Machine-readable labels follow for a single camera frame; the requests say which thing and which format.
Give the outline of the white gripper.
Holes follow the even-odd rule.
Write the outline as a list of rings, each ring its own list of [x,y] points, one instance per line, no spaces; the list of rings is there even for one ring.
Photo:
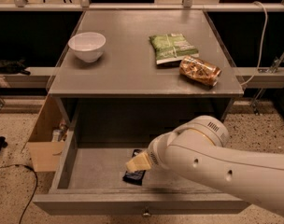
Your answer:
[[[161,134],[153,139],[147,151],[142,151],[126,162],[126,169],[133,173],[137,171],[150,170],[152,166],[168,170],[165,160],[165,152],[169,144],[177,137],[176,133],[169,132]]]

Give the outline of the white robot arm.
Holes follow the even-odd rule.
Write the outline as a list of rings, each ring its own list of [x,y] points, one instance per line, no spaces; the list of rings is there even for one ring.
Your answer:
[[[228,140],[222,122],[199,116],[153,139],[126,168],[161,167],[284,217],[284,155],[230,149]]]

